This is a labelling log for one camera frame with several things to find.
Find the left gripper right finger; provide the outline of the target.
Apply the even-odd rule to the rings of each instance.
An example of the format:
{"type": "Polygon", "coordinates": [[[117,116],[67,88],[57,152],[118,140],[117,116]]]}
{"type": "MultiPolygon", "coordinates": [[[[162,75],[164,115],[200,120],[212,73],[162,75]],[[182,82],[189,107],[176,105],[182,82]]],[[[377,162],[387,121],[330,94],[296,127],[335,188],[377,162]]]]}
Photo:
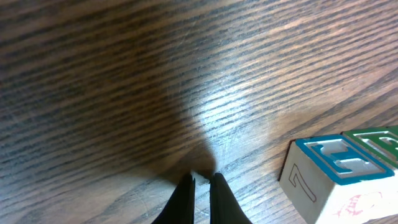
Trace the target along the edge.
{"type": "Polygon", "coordinates": [[[221,173],[210,180],[210,223],[251,224],[221,173]]]}

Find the dotted pattern wooden block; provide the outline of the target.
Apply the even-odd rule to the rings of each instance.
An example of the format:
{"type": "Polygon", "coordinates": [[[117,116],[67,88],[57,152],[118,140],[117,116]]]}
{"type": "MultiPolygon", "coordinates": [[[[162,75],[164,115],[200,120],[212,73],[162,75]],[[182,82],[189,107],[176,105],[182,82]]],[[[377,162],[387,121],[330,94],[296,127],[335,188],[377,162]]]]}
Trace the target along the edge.
{"type": "Polygon", "coordinates": [[[397,125],[354,129],[342,135],[397,173],[397,125]]]}

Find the brown animal wooden block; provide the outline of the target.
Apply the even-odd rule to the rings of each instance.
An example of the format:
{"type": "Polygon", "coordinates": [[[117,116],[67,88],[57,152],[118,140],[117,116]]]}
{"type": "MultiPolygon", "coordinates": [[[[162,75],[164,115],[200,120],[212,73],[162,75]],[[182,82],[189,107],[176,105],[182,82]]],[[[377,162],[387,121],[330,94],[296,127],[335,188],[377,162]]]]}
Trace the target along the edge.
{"type": "Polygon", "coordinates": [[[364,223],[397,214],[397,173],[332,134],[290,143],[279,184],[306,223],[364,223]]]}

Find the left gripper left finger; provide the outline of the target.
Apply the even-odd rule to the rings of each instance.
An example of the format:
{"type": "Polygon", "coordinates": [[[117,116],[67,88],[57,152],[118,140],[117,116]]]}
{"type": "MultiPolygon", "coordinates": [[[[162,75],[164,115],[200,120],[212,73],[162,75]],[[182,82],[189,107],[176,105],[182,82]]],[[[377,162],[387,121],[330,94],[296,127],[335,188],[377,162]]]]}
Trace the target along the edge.
{"type": "Polygon", "coordinates": [[[195,179],[185,174],[152,224],[193,224],[195,179]]]}

